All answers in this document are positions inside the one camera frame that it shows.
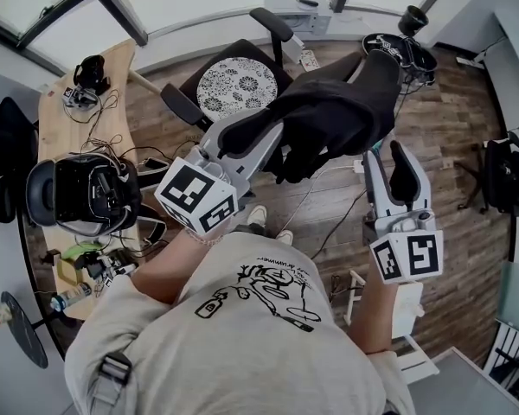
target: beige t-shirt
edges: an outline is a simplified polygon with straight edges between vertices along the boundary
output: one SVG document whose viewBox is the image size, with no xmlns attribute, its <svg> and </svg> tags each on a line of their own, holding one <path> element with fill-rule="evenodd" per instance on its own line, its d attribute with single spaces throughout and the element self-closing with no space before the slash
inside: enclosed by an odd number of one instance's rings
<svg viewBox="0 0 519 415">
<path fill-rule="evenodd" d="M 172 307 L 114 279 L 67 352 L 80 413 L 118 350 L 133 372 L 115 413 L 414 414 L 395 354 L 367 357 L 336 326 L 311 260 L 249 233 L 215 246 Z"/>
</svg>

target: wooden desk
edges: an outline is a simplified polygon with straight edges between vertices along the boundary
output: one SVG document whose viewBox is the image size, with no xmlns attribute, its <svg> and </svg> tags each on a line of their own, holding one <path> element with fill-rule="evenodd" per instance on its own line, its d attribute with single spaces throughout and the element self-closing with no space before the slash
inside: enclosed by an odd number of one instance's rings
<svg viewBox="0 0 519 415">
<path fill-rule="evenodd" d="M 125 88 L 127 78 L 131 76 L 131 79 L 139 85 L 159 94 L 159 89 L 154 87 L 148 80 L 145 80 L 140 75 L 130 71 L 129 66 L 131 65 L 134 54 L 135 41 L 133 40 L 123 41 L 119 45 L 116 45 L 101 53 L 105 60 L 104 73 L 107 77 L 110 78 L 111 88 L 102 94 L 100 98 L 102 99 L 102 103 L 104 103 L 111 90 L 117 89 L 119 91 L 119 99 L 116 107 L 113 107 L 112 109 L 106 109 L 102 112 L 99 122 L 94 128 L 93 137 L 109 142 L 113 137 L 119 134 L 122 137 L 122 140 L 120 143 L 114 144 L 112 146 L 117 155 L 120 155 L 126 150 L 134 147 L 125 116 Z M 41 100 L 38 106 L 39 162 L 42 160 L 56 159 L 59 156 L 67 154 L 68 152 L 80 152 L 81 146 L 86 142 L 88 133 L 93 126 L 94 121 L 88 124 L 79 124 L 74 122 L 64 112 L 61 95 L 67 86 L 74 86 L 73 72 L 58 80 L 52 87 L 48 89 L 46 93 L 41 96 Z M 80 121 L 87 121 L 89 116 L 98 109 L 99 106 L 89 112 L 77 112 L 75 109 L 71 109 L 70 114 L 75 119 Z M 131 160 L 134 163 L 137 163 L 137 152 L 135 150 L 131 150 L 125 154 L 125 158 Z M 57 249 L 58 251 L 63 252 L 76 244 L 74 235 L 64 231 L 63 229 L 60 229 L 59 227 L 44 227 L 43 231 L 44 238 L 49 250 Z M 131 238 L 124 241 L 127 247 L 132 247 L 134 249 L 140 248 L 140 238 L 138 235 L 138 227 L 136 225 L 129 229 L 125 229 L 123 231 L 123 236 Z M 88 238 L 79 237 L 78 241 L 81 242 L 85 239 Z M 117 239 L 113 239 L 111 244 L 108 246 L 108 249 L 114 249 L 120 246 L 121 245 L 119 241 Z M 75 277 L 74 272 L 73 275 L 69 275 L 67 272 L 65 273 L 69 278 Z M 94 287 L 94 281 L 88 276 L 86 270 L 83 272 L 83 278 L 84 281 L 88 282 L 92 287 Z M 71 284 L 63 281 L 58 277 L 55 268 L 54 280 L 58 292 L 63 292 L 73 287 Z M 88 297 L 67 308 L 65 313 L 67 316 L 71 316 L 72 318 L 86 320 L 94 309 L 96 301 L 97 298 L 92 295 L 91 297 Z"/>
</svg>

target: foot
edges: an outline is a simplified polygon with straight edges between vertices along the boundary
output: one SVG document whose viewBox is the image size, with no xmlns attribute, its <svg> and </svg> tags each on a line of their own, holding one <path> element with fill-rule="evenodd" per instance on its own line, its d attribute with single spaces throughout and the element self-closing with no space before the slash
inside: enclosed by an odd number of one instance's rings
<svg viewBox="0 0 519 415">
<path fill-rule="evenodd" d="M 285 229 L 284 231 L 279 232 L 279 235 L 277 235 L 277 237 L 275 237 L 275 239 L 285 245 L 292 246 L 292 240 L 294 239 L 294 234 L 292 233 L 292 231 Z"/>
<path fill-rule="evenodd" d="M 252 212 L 248 215 L 248 219 L 246 220 L 247 225 L 251 225 L 252 223 L 256 225 L 260 225 L 261 227 L 266 226 L 267 221 L 267 208 L 265 206 L 258 205 Z"/>
</svg>

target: sneaker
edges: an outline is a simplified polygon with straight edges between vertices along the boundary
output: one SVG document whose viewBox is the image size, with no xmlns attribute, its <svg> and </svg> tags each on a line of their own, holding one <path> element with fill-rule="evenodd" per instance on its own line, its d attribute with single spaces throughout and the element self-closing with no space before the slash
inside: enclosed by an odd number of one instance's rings
<svg viewBox="0 0 519 415">
<path fill-rule="evenodd" d="M 285 245 L 292 246 L 292 240 L 294 239 L 294 234 L 292 233 L 292 231 L 285 229 L 284 231 L 281 231 L 279 233 L 279 235 L 277 235 L 275 237 L 275 239 Z"/>
<path fill-rule="evenodd" d="M 266 226 L 267 221 L 267 208 L 265 206 L 258 205 L 252 212 L 248 215 L 248 219 L 246 220 L 247 225 L 251 225 L 252 223 L 256 225 L 260 225 L 261 227 Z"/>
</svg>

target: white cube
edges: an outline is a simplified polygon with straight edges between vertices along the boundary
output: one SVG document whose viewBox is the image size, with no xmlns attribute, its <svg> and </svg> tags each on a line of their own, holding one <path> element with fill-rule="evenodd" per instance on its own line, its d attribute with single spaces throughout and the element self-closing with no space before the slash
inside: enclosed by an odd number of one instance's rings
<svg viewBox="0 0 519 415">
<path fill-rule="evenodd" d="M 369 245 L 384 284 L 403 283 L 442 273 L 442 231 L 387 233 Z"/>
<path fill-rule="evenodd" d="M 198 235 L 238 212 L 236 188 L 177 158 L 154 193 L 165 211 Z"/>
</svg>

